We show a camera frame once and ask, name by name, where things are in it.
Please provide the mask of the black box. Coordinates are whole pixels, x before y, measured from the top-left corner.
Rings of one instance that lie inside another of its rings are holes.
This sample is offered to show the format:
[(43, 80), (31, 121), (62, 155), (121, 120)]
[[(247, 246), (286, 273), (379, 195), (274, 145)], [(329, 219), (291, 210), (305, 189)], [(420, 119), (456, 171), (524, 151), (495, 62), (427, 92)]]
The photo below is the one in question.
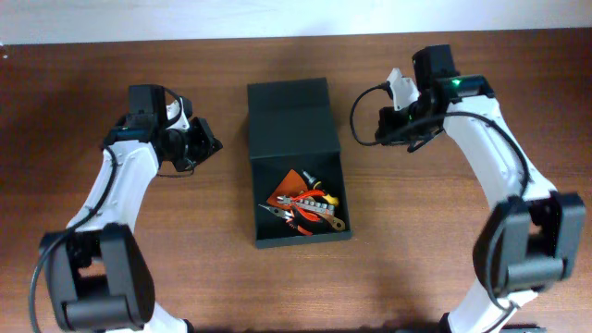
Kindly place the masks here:
[[(253, 83), (247, 86), (249, 159), (253, 178), (255, 246), (259, 249), (345, 241), (352, 237), (337, 128), (324, 78)], [(280, 181), (293, 170), (322, 182), (339, 199), (336, 209), (344, 230), (327, 222), (302, 221), (305, 236), (263, 208)]]

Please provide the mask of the small orange cutting pliers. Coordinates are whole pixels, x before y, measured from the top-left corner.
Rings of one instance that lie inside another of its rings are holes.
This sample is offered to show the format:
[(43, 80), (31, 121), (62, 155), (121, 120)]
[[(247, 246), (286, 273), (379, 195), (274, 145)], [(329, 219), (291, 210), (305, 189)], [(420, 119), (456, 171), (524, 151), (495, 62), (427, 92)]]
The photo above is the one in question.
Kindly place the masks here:
[(316, 197), (324, 195), (325, 192), (322, 190), (310, 190), (295, 197), (278, 196), (277, 202), (294, 208), (306, 220), (318, 222), (324, 216), (333, 216), (335, 211), (333, 205), (315, 200)]

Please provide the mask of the orange scraper with wooden handle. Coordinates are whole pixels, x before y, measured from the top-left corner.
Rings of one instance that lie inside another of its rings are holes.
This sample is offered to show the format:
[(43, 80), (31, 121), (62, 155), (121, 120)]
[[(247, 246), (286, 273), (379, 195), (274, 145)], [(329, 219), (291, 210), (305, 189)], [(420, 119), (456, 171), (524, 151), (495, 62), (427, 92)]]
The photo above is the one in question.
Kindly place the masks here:
[[(290, 197), (295, 197), (300, 195), (302, 192), (310, 191), (307, 184), (305, 183), (302, 172), (298, 173), (295, 170), (290, 170), (286, 177), (279, 183), (276, 189), (272, 192), (272, 194), (267, 198), (266, 202), (263, 204), (275, 206), (282, 209), (288, 209), (287, 205), (279, 204), (277, 201), (277, 197), (281, 195), (286, 195)], [(316, 197), (315, 200), (317, 202), (327, 203), (322, 197)], [(325, 222), (325, 226), (329, 231), (344, 231), (346, 229), (346, 223), (337, 216), (338, 207), (335, 207), (335, 213), (333, 216), (324, 216), (322, 217)]]

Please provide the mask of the orange black long-nose pliers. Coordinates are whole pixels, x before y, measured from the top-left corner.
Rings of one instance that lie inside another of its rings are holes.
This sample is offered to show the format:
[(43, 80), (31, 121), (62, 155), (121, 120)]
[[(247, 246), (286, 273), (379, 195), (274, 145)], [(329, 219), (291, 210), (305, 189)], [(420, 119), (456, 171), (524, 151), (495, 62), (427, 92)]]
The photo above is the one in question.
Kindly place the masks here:
[(296, 205), (290, 205), (288, 209), (282, 209), (271, 205), (258, 204), (270, 214), (283, 219), (286, 224), (305, 236), (327, 231), (325, 220), (319, 215), (303, 210)]

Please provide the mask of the yellow black stubby screwdriver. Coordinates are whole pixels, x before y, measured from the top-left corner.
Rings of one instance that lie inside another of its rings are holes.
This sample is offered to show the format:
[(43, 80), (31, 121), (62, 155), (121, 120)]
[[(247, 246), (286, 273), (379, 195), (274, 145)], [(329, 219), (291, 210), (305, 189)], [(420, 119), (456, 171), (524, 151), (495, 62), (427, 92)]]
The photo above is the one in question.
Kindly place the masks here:
[(330, 194), (324, 187), (323, 182), (307, 172), (306, 170), (302, 170), (302, 176), (310, 190), (319, 190), (324, 193), (322, 198), (328, 203), (335, 207), (339, 206), (339, 198)]

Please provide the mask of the orange socket rail holder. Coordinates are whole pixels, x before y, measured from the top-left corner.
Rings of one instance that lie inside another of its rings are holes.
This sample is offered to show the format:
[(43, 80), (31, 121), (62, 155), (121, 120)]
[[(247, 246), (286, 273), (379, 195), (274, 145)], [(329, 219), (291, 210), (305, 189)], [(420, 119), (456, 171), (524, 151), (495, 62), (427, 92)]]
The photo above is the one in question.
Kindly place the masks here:
[(314, 200), (302, 199), (296, 202), (301, 209), (321, 215), (333, 216), (335, 207), (327, 203), (319, 203)]

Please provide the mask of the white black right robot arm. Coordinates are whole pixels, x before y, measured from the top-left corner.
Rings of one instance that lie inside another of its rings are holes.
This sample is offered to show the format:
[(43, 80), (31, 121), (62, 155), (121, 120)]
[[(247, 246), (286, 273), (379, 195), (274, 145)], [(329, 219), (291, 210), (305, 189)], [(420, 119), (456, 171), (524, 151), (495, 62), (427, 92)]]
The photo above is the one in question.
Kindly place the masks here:
[(461, 75), (449, 45), (415, 53), (413, 70), (409, 78), (394, 68), (379, 84), (393, 104), (379, 112), (375, 142), (413, 153), (447, 134), (491, 210), (473, 248), (475, 282), (437, 330), (500, 332), (524, 305), (572, 275), (586, 208), (577, 193), (559, 192), (537, 170), (505, 123), (487, 79)]

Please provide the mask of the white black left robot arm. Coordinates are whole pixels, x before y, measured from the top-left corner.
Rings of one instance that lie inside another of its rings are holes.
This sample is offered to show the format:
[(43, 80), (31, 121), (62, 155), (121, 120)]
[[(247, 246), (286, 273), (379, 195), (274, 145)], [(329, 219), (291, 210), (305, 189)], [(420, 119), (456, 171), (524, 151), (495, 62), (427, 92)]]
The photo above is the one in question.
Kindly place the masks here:
[(133, 236), (143, 196), (165, 162), (175, 178), (221, 150), (191, 101), (157, 84), (129, 87), (129, 112), (108, 131), (103, 162), (79, 212), (39, 246), (29, 294), (44, 277), (57, 325), (65, 332), (192, 332), (156, 301), (154, 280)]

